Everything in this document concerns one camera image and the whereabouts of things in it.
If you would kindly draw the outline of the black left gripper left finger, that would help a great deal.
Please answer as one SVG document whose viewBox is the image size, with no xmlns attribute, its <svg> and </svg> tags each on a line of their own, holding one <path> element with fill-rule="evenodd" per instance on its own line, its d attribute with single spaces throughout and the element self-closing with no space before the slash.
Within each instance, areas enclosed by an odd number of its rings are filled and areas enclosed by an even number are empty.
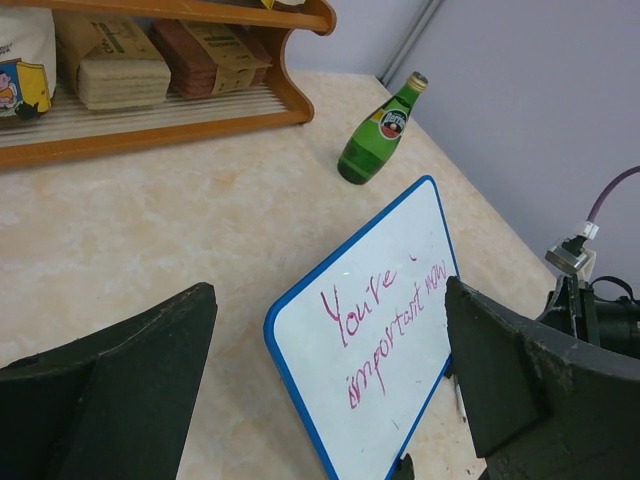
<svg viewBox="0 0 640 480">
<path fill-rule="evenodd" d="M 200 282 L 3 367 L 2 478 L 176 478 L 217 311 Z"/>
</svg>

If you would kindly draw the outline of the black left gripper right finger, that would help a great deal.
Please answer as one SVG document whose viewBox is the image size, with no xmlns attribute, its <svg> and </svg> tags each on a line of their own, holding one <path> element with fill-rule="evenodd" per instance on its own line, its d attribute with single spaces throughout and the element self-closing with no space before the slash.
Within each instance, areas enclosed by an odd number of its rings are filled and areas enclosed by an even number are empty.
<svg viewBox="0 0 640 480">
<path fill-rule="evenodd" d="M 635 479 L 639 359 L 447 281 L 447 332 L 487 479 Z"/>
</svg>

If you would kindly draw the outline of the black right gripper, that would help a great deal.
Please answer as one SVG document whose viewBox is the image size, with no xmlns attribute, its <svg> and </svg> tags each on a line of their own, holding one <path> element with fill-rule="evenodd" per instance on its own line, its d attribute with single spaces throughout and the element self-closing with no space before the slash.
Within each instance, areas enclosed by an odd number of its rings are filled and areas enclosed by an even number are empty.
<svg viewBox="0 0 640 480">
<path fill-rule="evenodd" d="M 592 345 L 600 344 L 593 287 L 577 275 L 560 275 L 536 320 Z"/>
</svg>

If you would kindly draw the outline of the magenta capped whiteboard marker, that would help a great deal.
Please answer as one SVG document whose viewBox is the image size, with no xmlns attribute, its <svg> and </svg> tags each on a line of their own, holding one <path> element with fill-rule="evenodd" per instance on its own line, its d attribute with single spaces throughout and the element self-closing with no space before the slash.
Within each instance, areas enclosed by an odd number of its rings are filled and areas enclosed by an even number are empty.
<svg viewBox="0 0 640 480">
<path fill-rule="evenodd" d="M 467 422 L 467 414 L 466 414 L 466 409 L 465 409 L 465 405 L 464 405 L 464 400 L 463 400 L 463 396 L 462 396 L 462 391 L 461 391 L 459 379 L 458 379 L 458 377 L 456 375 L 454 375 L 452 377 L 452 381 L 453 381 L 454 393 L 455 393 L 455 399 L 456 399 L 456 409 L 457 409 L 458 415 L 460 417 L 460 420 L 463 423 L 466 423 Z"/>
</svg>

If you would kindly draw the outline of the blue framed whiteboard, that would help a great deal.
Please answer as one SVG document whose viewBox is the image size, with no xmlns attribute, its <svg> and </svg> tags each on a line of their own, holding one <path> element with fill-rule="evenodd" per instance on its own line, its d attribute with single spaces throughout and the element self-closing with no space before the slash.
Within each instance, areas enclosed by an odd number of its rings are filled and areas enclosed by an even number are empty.
<svg viewBox="0 0 640 480">
<path fill-rule="evenodd" d="M 422 176 L 269 309 L 266 347 L 331 479 L 388 479 L 451 360 L 459 273 Z"/>
</svg>

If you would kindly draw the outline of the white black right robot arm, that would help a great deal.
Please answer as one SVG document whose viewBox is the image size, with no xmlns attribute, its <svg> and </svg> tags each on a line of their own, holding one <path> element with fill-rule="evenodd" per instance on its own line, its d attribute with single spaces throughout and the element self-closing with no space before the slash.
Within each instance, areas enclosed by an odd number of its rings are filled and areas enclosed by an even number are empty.
<svg viewBox="0 0 640 480">
<path fill-rule="evenodd" d="M 624 295 L 615 300 L 600 298 L 593 288 L 598 282 L 612 283 Z M 617 277 L 601 276 L 589 283 L 577 275 L 561 275 L 537 321 L 586 343 L 639 359 L 639 300 L 631 286 Z"/>
</svg>

